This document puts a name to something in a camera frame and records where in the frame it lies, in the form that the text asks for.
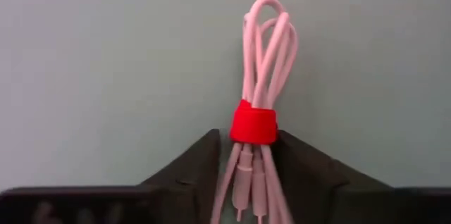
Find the black holder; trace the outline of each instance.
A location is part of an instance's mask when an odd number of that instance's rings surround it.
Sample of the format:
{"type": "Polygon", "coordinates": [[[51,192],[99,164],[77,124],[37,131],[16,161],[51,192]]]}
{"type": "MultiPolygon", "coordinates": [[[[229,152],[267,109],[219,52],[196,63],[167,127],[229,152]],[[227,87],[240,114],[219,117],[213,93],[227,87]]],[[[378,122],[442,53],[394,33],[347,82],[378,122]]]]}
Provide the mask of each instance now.
{"type": "MultiPolygon", "coordinates": [[[[451,223],[451,188],[392,188],[282,130],[272,150],[295,223],[451,223]]],[[[10,189],[0,224],[208,224],[220,152],[211,130],[137,186],[10,189]]]]}

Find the gray wall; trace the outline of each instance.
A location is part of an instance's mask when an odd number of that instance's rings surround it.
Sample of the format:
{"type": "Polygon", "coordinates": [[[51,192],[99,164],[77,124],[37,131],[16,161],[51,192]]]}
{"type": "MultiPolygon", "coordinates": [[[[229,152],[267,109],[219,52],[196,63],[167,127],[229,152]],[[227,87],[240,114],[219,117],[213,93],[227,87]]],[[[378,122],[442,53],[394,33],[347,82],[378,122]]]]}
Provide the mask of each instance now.
{"type": "MultiPolygon", "coordinates": [[[[0,189],[137,183],[240,98],[254,0],[0,0],[0,189]]],[[[451,183],[451,0],[281,0],[280,126],[392,185],[451,183]]]]}

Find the pink cable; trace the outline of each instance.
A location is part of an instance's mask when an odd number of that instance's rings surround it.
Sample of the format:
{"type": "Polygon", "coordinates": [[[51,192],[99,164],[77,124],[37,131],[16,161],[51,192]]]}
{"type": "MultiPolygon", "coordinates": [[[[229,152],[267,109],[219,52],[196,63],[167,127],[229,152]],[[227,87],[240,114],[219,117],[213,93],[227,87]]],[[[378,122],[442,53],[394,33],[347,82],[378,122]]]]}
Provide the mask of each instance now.
{"type": "MultiPolygon", "coordinates": [[[[283,6],[277,0],[255,1],[249,13],[245,15],[243,24],[242,98],[255,108],[273,108],[274,101],[288,78],[296,53],[297,34],[289,23],[289,15],[283,6]],[[259,26],[257,20],[263,6],[273,7],[278,16],[259,26]],[[272,27],[273,34],[264,49],[261,36],[272,27]],[[268,85],[267,81],[272,68],[273,72],[268,85]]],[[[268,145],[261,145],[252,150],[252,146],[248,144],[234,143],[223,180],[216,194],[211,224],[220,222],[223,202],[234,173],[233,204],[237,208],[238,220],[241,218],[242,211],[247,208],[252,187],[254,199],[252,204],[259,224],[262,223],[262,218],[266,214],[269,224],[292,223],[271,148],[268,145]]]]}

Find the red cable tie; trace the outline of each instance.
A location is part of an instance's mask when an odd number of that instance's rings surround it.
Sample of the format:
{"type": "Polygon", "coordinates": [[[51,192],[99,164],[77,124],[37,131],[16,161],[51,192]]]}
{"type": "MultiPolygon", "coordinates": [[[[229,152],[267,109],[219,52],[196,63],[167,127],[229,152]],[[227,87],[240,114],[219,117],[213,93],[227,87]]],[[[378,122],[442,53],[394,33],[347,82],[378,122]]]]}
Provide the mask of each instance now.
{"type": "Polygon", "coordinates": [[[277,137],[276,112],[267,108],[252,108],[241,100],[233,116],[230,137],[241,143],[271,144],[277,137]]]}

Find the wall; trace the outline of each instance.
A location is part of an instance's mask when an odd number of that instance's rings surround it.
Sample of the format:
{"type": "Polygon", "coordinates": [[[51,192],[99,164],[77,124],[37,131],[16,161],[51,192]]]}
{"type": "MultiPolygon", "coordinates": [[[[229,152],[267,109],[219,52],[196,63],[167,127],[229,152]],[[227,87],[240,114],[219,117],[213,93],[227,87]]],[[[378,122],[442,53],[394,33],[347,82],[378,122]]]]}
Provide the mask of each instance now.
{"type": "MultiPolygon", "coordinates": [[[[0,189],[145,179],[240,97],[254,0],[0,0],[0,189]]],[[[451,183],[451,1],[281,0],[280,125],[392,185],[451,183]]]]}

